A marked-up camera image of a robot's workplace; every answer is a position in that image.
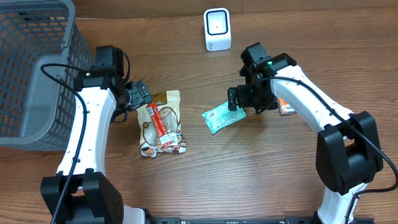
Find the orange tissue pack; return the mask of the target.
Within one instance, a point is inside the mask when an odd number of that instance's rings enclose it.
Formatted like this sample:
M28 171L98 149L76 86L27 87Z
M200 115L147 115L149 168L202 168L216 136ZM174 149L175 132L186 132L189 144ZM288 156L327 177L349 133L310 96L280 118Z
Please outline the orange tissue pack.
M296 113L296 111L282 98L277 98L277 104L278 104L279 113L282 116Z

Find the teal wet wipes pack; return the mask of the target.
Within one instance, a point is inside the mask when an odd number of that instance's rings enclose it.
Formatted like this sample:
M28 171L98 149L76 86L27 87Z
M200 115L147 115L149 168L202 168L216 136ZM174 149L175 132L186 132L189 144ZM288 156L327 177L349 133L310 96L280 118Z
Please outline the teal wet wipes pack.
M219 130L244 119L246 113L240 107L237 107L236 111L230 111L228 109L228 101L225 101L216 108L204 112L201 116L204 117L211 133L216 134Z

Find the red white snack bar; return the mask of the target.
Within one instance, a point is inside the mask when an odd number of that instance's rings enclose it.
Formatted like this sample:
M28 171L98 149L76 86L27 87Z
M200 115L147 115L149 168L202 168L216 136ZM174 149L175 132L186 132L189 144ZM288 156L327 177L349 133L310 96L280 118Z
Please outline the red white snack bar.
M159 114L159 110L157 109L157 105L155 103L149 103L146 109L155 126L161 145L163 147L170 146L173 143L173 141L166 131L162 118Z

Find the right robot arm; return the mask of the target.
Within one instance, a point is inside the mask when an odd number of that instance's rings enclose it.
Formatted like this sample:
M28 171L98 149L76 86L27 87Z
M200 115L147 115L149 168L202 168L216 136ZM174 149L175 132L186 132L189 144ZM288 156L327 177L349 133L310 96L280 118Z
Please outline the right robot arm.
M359 192L366 189L383 161L377 126L366 111L354 113L314 85L286 53L271 57L260 43L241 54L245 84L228 90L228 108L253 107L257 114L285 100L317 135L316 169L325 185L312 223L373 223L354 216Z

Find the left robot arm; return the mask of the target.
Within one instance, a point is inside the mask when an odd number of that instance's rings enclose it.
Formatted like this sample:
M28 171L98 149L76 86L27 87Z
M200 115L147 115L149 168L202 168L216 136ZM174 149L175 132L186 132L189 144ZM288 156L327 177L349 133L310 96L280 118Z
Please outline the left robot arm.
M129 79L130 66L121 49L97 47L95 64L79 68L73 85L64 85L76 99L72 131L56 175L40 185L52 223L151 222L146 209L124 204L105 173L109 125L152 101L143 81Z

